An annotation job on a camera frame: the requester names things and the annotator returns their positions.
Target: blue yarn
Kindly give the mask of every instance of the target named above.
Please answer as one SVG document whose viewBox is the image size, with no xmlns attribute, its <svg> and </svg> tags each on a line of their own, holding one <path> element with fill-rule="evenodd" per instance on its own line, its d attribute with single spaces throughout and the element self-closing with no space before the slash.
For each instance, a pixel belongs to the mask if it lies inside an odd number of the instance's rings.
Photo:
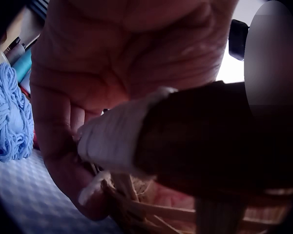
<svg viewBox="0 0 293 234">
<path fill-rule="evenodd" d="M 17 85 L 16 72 L 0 64 L 0 161 L 21 159 L 31 154 L 34 121 L 31 105 Z"/>
</svg>

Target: tablecloth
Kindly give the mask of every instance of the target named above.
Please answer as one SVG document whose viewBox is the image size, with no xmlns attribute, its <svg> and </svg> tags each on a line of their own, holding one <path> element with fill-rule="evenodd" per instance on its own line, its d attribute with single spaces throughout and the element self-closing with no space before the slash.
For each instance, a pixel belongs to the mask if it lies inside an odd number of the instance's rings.
<svg viewBox="0 0 293 234">
<path fill-rule="evenodd" d="M 84 217 L 54 184 L 37 150 L 0 162 L 0 200 L 24 234 L 122 234 L 110 217 Z"/>
</svg>

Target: blurred oval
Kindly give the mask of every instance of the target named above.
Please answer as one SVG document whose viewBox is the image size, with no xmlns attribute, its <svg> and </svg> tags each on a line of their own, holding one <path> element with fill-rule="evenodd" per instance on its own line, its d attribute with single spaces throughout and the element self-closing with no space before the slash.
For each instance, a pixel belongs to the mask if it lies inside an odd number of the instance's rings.
<svg viewBox="0 0 293 234">
<path fill-rule="evenodd" d="M 244 80 L 255 117 L 293 114 L 293 17 L 279 1 L 263 4 L 245 45 Z"/>
</svg>

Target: dark wooden handle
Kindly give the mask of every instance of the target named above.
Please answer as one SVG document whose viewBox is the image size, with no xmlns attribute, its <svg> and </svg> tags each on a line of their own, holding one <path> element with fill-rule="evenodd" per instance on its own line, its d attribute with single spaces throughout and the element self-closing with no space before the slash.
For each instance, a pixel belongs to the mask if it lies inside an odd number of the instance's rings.
<svg viewBox="0 0 293 234">
<path fill-rule="evenodd" d="M 254 119 L 244 83 L 214 82 L 173 93 L 150 110 L 134 164 L 194 196 L 293 187 L 293 127 Z"/>
</svg>

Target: hand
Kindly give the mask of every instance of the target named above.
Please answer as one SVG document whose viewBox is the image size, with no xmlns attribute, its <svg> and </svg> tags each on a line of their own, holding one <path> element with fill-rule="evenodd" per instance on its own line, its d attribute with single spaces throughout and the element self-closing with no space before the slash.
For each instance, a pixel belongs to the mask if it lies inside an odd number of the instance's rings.
<svg viewBox="0 0 293 234">
<path fill-rule="evenodd" d="M 31 99 L 45 165 L 56 185 L 91 219 L 107 212 L 73 135 L 103 108 L 158 86 L 187 89 L 216 79 L 237 0 L 52 0 L 32 48 Z"/>
</svg>

